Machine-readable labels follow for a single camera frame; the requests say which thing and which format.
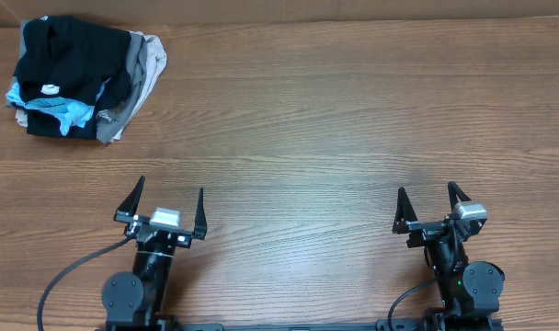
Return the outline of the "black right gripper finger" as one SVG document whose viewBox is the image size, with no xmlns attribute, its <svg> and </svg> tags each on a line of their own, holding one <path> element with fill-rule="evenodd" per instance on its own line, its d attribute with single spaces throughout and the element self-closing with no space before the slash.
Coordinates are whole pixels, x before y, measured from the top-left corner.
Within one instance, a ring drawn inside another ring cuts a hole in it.
<svg viewBox="0 0 559 331">
<path fill-rule="evenodd" d="M 416 213 L 404 187 L 397 191 L 397 205 L 394 216 L 394 230 L 410 230 L 412 226 L 418 224 Z"/>
<path fill-rule="evenodd" d="M 471 201 L 472 199 L 463 192 L 463 190 L 458 186 L 455 181 L 450 181 L 448 183 L 448 194 L 450 199 L 450 205 L 453 209 L 455 205 L 459 202 Z"/>
</svg>

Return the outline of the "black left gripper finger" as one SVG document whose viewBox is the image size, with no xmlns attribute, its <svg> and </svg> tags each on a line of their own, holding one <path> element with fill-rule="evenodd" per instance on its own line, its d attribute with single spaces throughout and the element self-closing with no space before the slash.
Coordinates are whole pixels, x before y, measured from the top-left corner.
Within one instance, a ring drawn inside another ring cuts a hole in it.
<svg viewBox="0 0 559 331">
<path fill-rule="evenodd" d="M 123 219 L 124 217 L 132 218 L 136 214 L 139 202 L 141 200 L 141 195 L 143 193 L 144 182 L 145 176 L 141 176 L 132 192 L 116 209 L 116 219 Z"/>
<path fill-rule="evenodd" d="M 198 203 L 196 208 L 195 221 L 194 221 L 193 234 L 206 234 L 208 231 L 207 219 L 205 215 L 203 202 L 204 202 L 203 188 L 200 188 L 200 193 L 199 193 Z"/>
</svg>

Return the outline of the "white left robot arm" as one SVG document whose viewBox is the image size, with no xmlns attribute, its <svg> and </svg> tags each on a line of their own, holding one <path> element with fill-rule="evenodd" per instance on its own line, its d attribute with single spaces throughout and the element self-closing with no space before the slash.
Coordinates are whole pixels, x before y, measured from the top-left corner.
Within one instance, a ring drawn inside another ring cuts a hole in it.
<svg viewBox="0 0 559 331">
<path fill-rule="evenodd" d="M 107 330 L 178 330 L 173 315 L 162 314 L 169 273 L 178 248 L 189 249 L 194 240 L 203 240 L 208 225 L 203 193 L 198 202 L 191 231 L 181 227 L 180 211 L 157 208 L 152 215 L 137 212 L 145 177 L 140 177 L 114 213 L 114 220 L 126 225 L 124 234 L 136 243 L 132 270 L 108 278 L 102 289 L 107 311 Z"/>
</svg>

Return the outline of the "black t-shirt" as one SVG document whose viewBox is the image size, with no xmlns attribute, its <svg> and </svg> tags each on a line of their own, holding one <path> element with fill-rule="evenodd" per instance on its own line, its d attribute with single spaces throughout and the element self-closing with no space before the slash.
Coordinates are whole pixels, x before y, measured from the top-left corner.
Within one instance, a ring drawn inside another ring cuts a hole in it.
<svg viewBox="0 0 559 331">
<path fill-rule="evenodd" d="M 26 52 L 15 77 L 23 101 L 65 97 L 104 109 L 129 95 L 128 31 L 71 16 L 49 16 L 31 20 L 22 35 Z"/>
</svg>

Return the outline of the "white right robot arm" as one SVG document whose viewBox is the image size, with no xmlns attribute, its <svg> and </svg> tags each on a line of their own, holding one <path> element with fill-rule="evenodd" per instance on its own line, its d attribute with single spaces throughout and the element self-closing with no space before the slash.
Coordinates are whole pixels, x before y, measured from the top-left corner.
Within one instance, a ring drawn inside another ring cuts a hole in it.
<svg viewBox="0 0 559 331">
<path fill-rule="evenodd" d="M 415 330 L 501 330 L 502 322 L 492 318 L 499 310 L 499 297 L 506 275 L 497 265 L 471 262 L 463 243 L 477 235 L 487 221 L 483 204 L 472 200 L 453 181 L 448 183 L 451 212 L 443 220 L 422 223 L 403 187 L 397 191 L 392 232 L 406 234 L 409 248 L 422 248 L 433 279 L 416 285 L 391 305 L 387 327 L 397 328 L 395 308 L 409 295 L 435 284 L 440 308 L 429 308 L 412 323 Z"/>
</svg>

